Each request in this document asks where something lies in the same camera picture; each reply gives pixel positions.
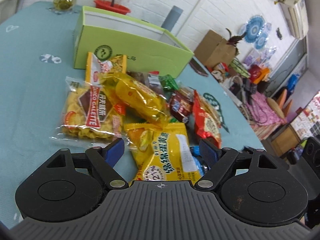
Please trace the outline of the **blue oreo snack pack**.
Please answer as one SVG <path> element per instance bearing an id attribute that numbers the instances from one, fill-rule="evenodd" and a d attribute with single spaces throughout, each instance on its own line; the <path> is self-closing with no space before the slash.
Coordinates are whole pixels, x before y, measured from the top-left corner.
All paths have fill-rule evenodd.
<path id="1" fill-rule="evenodd" d="M 209 167 L 207 163 L 204 161 L 203 157 L 200 155 L 199 146 L 190 147 L 190 152 L 193 156 L 193 159 L 195 161 L 197 169 L 199 170 L 200 175 L 204 176 L 208 172 Z"/>

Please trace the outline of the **clear galette cookie bag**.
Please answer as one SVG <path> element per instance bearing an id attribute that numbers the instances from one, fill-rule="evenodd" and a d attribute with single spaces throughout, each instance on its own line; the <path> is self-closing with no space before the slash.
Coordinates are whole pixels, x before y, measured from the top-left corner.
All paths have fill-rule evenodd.
<path id="1" fill-rule="evenodd" d="M 106 146 L 123 136 L 124 107 L 104 87 L 66 77 L 67 96 L 53 140 L 74 146 Z"/>

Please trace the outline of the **red peanut snack bag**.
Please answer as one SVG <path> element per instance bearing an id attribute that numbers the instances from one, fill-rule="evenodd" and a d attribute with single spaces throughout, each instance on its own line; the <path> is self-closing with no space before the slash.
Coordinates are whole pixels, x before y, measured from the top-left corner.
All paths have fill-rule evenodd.
<path id="1" fill-rule="evenodd" d="M 221 122 L 215 108 L 197 90 L 194 90 L 193 103 L 194 131 L 197 138 L 210 139 L 212 144 L 221 148 L 222 140 L 219 128 Z"/>

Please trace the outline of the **yellow egg-cake snack bag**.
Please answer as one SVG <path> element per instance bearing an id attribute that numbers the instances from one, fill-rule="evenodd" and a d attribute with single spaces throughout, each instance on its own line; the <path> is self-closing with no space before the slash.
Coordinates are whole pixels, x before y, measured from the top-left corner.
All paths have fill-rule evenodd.
<path id="1" fill-rule="evenodd" d="M 189 180 L 194 184 L 203 176 L 190 151 L 184 123 L 169 123 L 163 128 L 126 124 L 124 129 L 138 168 L 134 180 Z"/>

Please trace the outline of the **dark red cookie pack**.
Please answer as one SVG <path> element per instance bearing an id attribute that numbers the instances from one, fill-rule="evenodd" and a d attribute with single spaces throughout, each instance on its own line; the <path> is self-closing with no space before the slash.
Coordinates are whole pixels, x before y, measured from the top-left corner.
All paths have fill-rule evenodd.
<path id="1" fill-rule="evenodd" d="M 189 88 L 180 88 L 174 91 L 169 100 L 170 114 L 179 122 L 187 124 L 193 111 L 194 91 Z"/>

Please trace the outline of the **yellow transparent cake pack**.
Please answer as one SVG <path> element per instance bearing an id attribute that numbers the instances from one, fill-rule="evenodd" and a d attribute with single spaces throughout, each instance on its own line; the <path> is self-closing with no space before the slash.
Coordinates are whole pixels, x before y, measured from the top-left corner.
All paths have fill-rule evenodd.
<path id="1" fill-rule="evenodd" d="M 166 100 L 125 73 L 101 73 L 100 84 L 114 92 L 114 96 L 126 106 L 134 109 L 143 119 L 163 127 L 169 123 L 170 112 Z"/>

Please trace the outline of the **yellow noodle snack bag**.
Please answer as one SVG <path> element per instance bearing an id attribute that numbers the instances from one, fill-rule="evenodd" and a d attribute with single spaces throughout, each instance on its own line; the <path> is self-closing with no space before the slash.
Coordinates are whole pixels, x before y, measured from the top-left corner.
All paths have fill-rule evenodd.
<path id="1" fill-rule="evenodd" d="M 89 52 L 86 62 L 85 81 L 93 85 L 99 85 L 100 74 L 126 73 L 127 56 L 116 55 L 109 60 L 99 60 L 95 54 Z"/>

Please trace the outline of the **clear red-zip date bag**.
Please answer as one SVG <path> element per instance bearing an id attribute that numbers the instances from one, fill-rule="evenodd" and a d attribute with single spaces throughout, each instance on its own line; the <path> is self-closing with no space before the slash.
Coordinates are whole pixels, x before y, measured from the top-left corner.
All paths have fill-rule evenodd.
<path id="1" fill-rule="evenodd" d="M 146 85 L 148 88 L 153 90 L 158 95 L 165 97 L 164 90 L 162 88 L 160 79 L 159 79 L 159 72 L 158 71 L 151 71 L 151 72 L 133 72 L 127 71 L 126 72 L 129 76 L 133 77 L 137 81 L 141 82 L 142 84 Z"/>

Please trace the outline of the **small green candy pack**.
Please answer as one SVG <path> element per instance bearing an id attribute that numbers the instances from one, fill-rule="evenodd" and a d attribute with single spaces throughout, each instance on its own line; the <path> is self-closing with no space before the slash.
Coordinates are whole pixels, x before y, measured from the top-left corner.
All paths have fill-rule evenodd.
<path id="1" fill-rule="evenodd" d="M 179 86 L 176 83 L 175 79 L 169 74 L 160 76 L 159 80 L 163 90 L 166 92 L 174 92 L 179 89 Z"/>

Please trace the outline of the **plaid side tablecloth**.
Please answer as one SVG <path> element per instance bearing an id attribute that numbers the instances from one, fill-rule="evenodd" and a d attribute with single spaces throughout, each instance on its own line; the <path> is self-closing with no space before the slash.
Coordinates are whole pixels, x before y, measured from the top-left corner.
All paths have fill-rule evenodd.
<path id="1" fill-rule="evenodd" d="M 278 104 L 258 92 L 257 85 L 235 76 L 220 86 L 243 114 L 260 140 L 267 139 L 286 124 L 286 117 Z"/>

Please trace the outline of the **red smartphone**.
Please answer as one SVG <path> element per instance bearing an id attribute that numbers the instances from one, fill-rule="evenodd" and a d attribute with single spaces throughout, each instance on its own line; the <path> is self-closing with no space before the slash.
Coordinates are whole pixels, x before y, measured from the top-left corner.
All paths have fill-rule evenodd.
<path id="1" fill-rule="evenodd" d="M 206 70 L 197 62 L 197 60 L 194 57 L 190 60 L 189 65 L 197 74 L 205 77 L 208 76 Z"/>

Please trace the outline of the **brown paper bag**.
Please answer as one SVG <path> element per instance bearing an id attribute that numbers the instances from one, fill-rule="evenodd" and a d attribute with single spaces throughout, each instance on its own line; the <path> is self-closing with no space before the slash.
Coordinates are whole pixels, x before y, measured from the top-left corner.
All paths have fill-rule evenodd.
<path id="1" fill-rule="evenodd" d="M 219 63 L 229 65 L 237 55 L 235 46 L 228 44 L 228 40 L 212 30 L 208 30 L 194 50 L 194 56 L 208 68 Z"/>

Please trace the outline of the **purple leafy plant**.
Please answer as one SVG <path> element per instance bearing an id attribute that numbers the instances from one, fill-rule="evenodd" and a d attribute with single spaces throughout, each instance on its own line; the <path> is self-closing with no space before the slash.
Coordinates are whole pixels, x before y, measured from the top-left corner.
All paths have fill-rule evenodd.
<path id="1" fill-rule="evenodd" d="M 232 35 L 232 32 L 228 28 L 226 28 L 226 30 L 229 33 L 227 44 L 234 47 L 236 47 L 236 45 L 246 36 L 246 32 L 244 32 L 242 35 Z"/>

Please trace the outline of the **green cardboard box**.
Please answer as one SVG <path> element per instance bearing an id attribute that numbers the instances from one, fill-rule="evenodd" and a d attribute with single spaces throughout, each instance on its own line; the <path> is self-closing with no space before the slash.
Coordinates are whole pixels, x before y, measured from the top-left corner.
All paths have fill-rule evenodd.
<path id="1" fill-rule="evenodd" d="M 157 70 L 178 77 L 193 52 L 171 32 L 136 18 L 93 7 L 82 7 L 74 30 L 73 67 L 84 69 L 92 52 L 105 61 L 126 55 L 135 72 Z"/>

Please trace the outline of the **white air conditioner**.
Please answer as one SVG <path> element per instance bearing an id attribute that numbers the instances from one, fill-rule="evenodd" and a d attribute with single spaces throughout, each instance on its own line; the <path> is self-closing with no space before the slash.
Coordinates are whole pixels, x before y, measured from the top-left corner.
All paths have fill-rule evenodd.
<path id="1" fill-rule="evenodd" d="M 302 40 L 309 31 L 305 0 L 279 0 L 291 35 Z"/>

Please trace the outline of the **red plastic basket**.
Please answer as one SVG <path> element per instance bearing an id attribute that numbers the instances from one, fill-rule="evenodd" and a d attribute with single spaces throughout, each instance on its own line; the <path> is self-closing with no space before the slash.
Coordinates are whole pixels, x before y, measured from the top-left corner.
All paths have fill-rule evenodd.
<path id="1" fill-rule="evenodd" d="M 108 11 L 116 12 L 123 15 L 126 15 L 131 12 L 129 8 L 123 5 L 114 4 L 112 6 L 110 1 L 94 0 L 94 3 L 95 3 L 95 7 L 98 9 L 108 10 Z"/>

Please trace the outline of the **grey-blue thermos bottle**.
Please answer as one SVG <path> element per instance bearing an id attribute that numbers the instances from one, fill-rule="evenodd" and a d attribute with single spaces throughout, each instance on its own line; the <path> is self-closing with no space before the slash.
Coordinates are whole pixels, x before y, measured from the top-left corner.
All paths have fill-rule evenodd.
<path id="1" fill-rule="evenodd" d="M 182 13 L 183 9 L 174 5 L 162 23 L 161 28 L 172 31 Z"/>

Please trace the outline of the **blue round wall fan decoration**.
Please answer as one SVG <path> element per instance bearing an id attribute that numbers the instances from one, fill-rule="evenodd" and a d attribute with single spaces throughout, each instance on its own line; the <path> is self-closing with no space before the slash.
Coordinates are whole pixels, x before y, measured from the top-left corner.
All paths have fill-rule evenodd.
<path id="1" fill-rule="evenodd" d="M 257 15 L 250 18 L 246 24 L 245 41 L 247 43 L 254 43 L 258 38 L 258 36 L 260 35 L 264 25 L 265 25 L 265 20 L 263 16 Z"/>

